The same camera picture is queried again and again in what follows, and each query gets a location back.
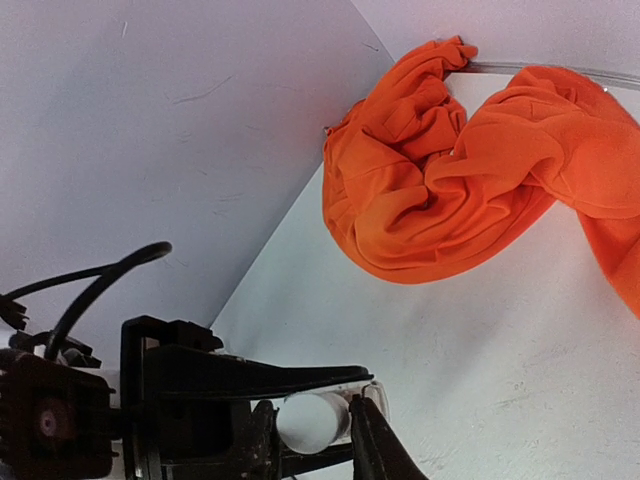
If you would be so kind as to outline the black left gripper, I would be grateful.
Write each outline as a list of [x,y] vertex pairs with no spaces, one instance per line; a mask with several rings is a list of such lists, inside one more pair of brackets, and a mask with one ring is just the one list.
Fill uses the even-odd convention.
[[282,443],[232,448],[258,399],[370,381],[362,366],[280,367],[221,353],[193,323],[141,316],[121,329],[128,479],[286,479],[350,462],[350,443],[303,455]]

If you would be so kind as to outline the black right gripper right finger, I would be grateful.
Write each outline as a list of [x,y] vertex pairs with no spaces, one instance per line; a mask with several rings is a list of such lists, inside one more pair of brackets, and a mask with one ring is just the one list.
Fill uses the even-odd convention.
[[379,383],[363,386],[352,397],[349,412],[354,479],[428,480],[392,430],[386,394]]

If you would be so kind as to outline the white nail polish cap brush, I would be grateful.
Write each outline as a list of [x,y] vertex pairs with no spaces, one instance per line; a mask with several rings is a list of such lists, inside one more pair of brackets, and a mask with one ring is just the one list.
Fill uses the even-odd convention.
[[276,429],[292,451],[312,455],[344,437],[350,427],[348,402],[336,393],[296,394],[276,416]]

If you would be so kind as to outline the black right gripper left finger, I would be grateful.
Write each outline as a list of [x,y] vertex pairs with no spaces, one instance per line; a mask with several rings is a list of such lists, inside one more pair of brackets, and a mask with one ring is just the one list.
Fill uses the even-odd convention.
[[282,477],[281,444],[276,409],[261,400],[225,457],[222,479],[278,480]]

